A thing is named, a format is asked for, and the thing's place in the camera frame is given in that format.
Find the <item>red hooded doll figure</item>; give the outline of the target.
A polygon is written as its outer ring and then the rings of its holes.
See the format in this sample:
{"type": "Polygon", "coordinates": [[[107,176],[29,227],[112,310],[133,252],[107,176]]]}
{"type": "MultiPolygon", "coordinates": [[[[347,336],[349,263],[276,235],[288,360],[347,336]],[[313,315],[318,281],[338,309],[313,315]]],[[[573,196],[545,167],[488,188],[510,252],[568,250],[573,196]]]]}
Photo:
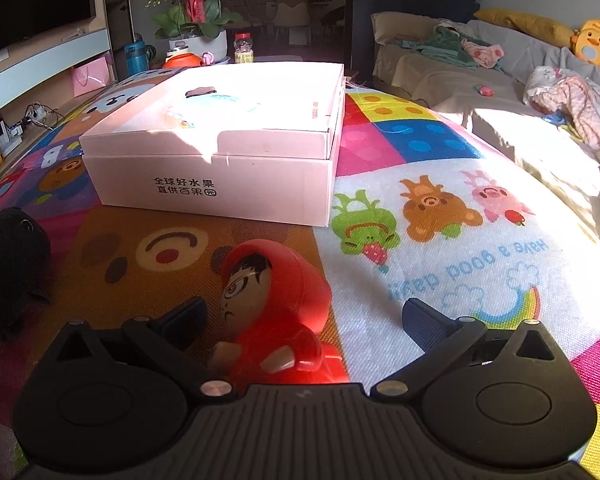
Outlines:
{"type": "Polygon", "coordinates": [[[295,250],[247,240],[221,269],[223,339],[208,367],[242,390],[254,384],[338,384],[349,375],[334,344],[321,341],[332,290],[295,250]]]}

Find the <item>black plush toy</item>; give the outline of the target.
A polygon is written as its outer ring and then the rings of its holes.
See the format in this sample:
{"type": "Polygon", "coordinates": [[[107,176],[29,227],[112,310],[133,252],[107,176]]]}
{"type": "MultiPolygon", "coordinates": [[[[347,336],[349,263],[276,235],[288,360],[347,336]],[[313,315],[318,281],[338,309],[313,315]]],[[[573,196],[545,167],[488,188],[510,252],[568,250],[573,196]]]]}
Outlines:
{"type": "Polygon", "coordinates": [[[50,263],[50,239],[31,216],[18,207],[0,211],[0,339],[17,335],[23,311],[42,300],[50,263]]]}

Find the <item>colourful cartoon play mat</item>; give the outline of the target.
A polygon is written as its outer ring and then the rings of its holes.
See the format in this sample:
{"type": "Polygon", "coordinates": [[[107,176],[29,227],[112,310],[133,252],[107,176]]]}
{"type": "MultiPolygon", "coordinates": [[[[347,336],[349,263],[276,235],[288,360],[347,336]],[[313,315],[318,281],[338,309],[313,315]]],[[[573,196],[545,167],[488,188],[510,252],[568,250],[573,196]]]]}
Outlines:
{"type": "Polygon", "coordinates": [[[50,237],[53,292],[19,337],[0,342],[0,479],[26,463],[9,412],[67,315],[108,327],[133,306],[159,312],[190,292],[215,307],[214,267],[252,238],[286,244],[326,275],[334,302],[323,337],[363,382],[388,370],[383,353],[399,362],[398,307],[413,296],[495,328],[545,322],[596,405],[583,463],[600,478],[600,240],[568,206],[462,127],[370,89],[347,95],[329,180],[310,165],[310,183],[292,188],[293,162],[272,174],[222,163],[241,200],[260,193],[280,212],[312,200],[329,214],[324,226],[103,203],[82,162],[84,133],[144,110],[169,77],[153,70],[106,90],[1,178],[0,209],[22,208],[50,237]]]}

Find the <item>pink cardboard box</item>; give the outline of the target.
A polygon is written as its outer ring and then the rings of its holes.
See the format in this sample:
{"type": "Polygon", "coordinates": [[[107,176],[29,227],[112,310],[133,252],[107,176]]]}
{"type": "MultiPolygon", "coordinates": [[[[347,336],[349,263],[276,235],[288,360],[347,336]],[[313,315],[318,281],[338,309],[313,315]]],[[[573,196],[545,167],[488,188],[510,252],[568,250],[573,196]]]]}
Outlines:
{"type": "Polygon", "coordinates": [[[95,122],[83,161],[108,206],[327,226],[344,68],[186,68],[95,122]]]}

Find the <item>pink gift bag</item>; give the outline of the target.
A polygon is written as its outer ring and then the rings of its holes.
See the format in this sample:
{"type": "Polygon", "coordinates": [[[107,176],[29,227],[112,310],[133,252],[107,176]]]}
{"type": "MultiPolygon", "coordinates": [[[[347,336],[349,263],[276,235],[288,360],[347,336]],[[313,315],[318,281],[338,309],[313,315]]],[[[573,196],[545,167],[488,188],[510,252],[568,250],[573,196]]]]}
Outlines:
{"type": "Polygon", "coordinates": [[[93,61],[73,67],[71,70],[73,95],[84,96],[95,90],[106,88],[111,81],[109,63],[106,55],[93,61]]]}

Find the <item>grey sofa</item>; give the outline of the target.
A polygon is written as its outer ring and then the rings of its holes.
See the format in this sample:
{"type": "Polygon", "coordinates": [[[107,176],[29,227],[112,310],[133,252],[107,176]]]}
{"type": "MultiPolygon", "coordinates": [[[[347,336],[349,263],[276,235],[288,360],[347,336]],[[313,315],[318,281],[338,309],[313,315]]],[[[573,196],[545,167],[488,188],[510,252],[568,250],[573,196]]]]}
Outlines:
{"type": "Polygon", "coordinates": [[[600,154],[524,102],[524,87],[538,67],[576,72],[591,86],[600,86],[598,68],[565,48],[482,21],[456,27],[503,47],[503,58],[494,68],[457,67],[400,47],[402,40],[428,39],[440,23],[436,18],[381,12],[370,22],[377,88],[436,110],[475,133],[541,181],[600,239],[600,154]]]}

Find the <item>pink patterned clothes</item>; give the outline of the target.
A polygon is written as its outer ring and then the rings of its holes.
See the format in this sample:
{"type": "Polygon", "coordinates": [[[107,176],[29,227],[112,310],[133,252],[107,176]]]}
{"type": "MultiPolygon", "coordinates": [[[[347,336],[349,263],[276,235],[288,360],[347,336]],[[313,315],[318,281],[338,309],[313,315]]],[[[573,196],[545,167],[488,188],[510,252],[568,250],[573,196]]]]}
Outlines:
{"type": "Polygon", "coordinates": [[[524,87],[524,104],[545,115],[562,116],[576,137],[600,151],[600,86],[574,70],[539,66],[524,87]]]}

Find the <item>orange round toy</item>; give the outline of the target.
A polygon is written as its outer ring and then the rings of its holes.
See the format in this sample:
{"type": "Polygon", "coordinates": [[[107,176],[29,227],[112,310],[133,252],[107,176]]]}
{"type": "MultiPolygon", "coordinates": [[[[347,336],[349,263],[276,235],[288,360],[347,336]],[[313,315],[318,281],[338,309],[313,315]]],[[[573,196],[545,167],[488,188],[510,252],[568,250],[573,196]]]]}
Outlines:
{"type": "Polygon", "coordinates": [[[169,55],[164,62],[164,68],[195,68],[203,66],[202,58],[190,52],[169,55]]]}

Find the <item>blue water bottle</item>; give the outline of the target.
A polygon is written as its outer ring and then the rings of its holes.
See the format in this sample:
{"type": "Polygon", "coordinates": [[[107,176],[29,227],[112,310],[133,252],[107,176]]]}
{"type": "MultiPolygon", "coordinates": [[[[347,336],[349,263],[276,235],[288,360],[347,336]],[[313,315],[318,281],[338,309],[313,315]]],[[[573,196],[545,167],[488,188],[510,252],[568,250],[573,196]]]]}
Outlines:
{"type": "Polygon", "coordinates": [[[137,40],[124,46],[126,70],[129,76],[149,70],[149,61],[144,40],[137,40]]]}

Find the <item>white tv cabinet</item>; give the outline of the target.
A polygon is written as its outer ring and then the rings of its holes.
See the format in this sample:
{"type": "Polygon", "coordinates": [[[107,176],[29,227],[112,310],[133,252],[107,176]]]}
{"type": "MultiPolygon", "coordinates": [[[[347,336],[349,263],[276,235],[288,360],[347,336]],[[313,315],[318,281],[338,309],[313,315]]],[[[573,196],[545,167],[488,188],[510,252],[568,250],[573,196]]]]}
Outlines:
{"type": "Polygon", "coordinates": [[[12,125],[35,103],[63,115],[74,110],[98,92],[76,96],[71,70],[110,49],[108,29],[73,25],[0,50],[0,115],[12,125]]]}

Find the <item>green clothes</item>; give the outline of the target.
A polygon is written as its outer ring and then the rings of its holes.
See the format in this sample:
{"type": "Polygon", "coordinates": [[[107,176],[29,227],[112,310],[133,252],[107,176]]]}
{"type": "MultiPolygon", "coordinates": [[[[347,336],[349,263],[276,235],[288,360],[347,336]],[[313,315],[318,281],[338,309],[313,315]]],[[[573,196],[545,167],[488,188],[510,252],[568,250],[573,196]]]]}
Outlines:
{"type": "Polygon", "coordinates": [[[478,38],[467,36],[457,29],[442,25],[434,26],[434,30],[426,40],[400,40],[398,45],[407,51],[419,53],[430,60],[457,67],[475,68],[478,63],[464,49],[464,40],[478,44],[479,47],[486,46],[486,42],[478,38]]]}

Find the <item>red lidded snack jar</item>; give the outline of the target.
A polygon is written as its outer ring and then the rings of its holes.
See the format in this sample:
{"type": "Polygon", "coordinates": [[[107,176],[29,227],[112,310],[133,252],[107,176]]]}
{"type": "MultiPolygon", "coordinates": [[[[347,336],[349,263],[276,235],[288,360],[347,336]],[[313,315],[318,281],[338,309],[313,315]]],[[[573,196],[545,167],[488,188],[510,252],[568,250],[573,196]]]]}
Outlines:
{"type": "Polygon", "coordinates": [[[252,63],[253,58],[253,40],[250,32],[238,32],[234,38],[235,63],[252,63]]]}

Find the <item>purple orchid flower pot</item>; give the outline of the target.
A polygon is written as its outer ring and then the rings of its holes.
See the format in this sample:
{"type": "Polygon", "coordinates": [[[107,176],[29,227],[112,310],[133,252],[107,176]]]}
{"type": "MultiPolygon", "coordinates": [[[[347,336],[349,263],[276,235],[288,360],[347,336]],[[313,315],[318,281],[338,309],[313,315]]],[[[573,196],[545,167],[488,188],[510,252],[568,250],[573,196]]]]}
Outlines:
{"type": "Polygon", "coordinates": [[[147,0],[147,5],[161,9],[151,17],[156,39],[166,40],[171,49],[211,53],[215,62],[227,56],[227,26],[242,20],[222,0],[147,0]]]}

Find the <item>yellow sofa pillow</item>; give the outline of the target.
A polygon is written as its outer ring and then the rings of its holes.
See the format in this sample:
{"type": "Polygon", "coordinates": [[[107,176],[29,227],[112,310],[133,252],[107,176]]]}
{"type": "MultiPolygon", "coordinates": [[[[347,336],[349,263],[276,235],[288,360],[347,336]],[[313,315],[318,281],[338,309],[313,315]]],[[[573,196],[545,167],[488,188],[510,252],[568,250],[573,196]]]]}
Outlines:
{"type": "Polygon", "coordinates": [[[555,47],[570,48],[574,31],[567,25],[538,14],[489,8],[475,13],[479,21],[522,32],[555,47]]]}

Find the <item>yellow duck backpack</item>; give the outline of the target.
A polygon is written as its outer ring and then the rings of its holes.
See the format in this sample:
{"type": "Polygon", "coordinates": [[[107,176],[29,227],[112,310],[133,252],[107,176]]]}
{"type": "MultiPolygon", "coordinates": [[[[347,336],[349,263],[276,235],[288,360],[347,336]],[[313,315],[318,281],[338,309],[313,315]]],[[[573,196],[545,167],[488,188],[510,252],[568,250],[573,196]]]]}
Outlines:
{"type": "Polygon", "coordinates": [[[580,60],[600,67],[600,20],[586,21],[570,38],[571,51],[580,60]]]}

